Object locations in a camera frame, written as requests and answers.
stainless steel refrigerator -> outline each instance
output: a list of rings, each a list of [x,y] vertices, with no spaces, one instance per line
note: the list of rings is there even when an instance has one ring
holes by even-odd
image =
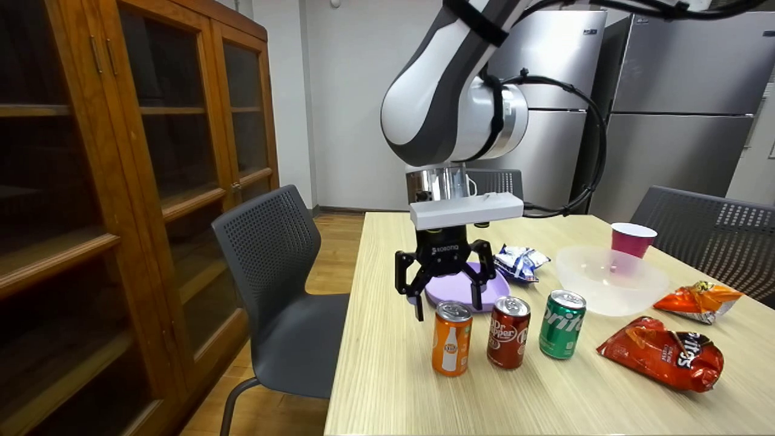
[[[594,90],[607,164],[591,213],[628,221],[652,183],[723,196],[773,59],[775,12],[611,23]],[[594,147],[584,141],[574,189],[589,182]]]
[[[520,22],[490,59],[490,73],[516,78],[546,74],[591,95],[603,43],[603,9],[542,9]],[[568,201],[586,104],[551,85],[520,85],[531,118],[510,155],[469,167],[520,170],[531,204],[559,207]]]

chip bag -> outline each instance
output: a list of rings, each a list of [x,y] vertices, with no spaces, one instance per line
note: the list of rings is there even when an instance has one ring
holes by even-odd
[[[723,370],[723,353],[704,333],[668,331],[654,316],[631,319],[597,353],[670,389],[704,391]]]
[[[680,286],[672,292],[654,303],[657,309],[689,316],[703,324],[717,322],[737,300],[739,291],[698,280],[693,286]]]

red soda can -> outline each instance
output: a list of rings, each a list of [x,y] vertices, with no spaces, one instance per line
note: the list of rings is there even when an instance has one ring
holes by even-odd
[[[486,357],[499,368],[519,368],[522,363],[531,326],[531,304],[520,298],[502,298],[491,308]]]

pink cup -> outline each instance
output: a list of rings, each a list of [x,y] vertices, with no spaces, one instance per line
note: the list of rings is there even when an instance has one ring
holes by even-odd
[[[652,240],[657,236],[657,229],[637,222],[612,222],[611,229],[612,229],[611,247],[614,251],[628,251],[631,256],[645,256]]]

green soda can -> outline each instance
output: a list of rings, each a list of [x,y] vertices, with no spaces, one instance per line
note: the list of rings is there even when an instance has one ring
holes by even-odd
[[[577,351],[586,300],[580,292],[551,291],[540,324],[540,351],[566,361]]]

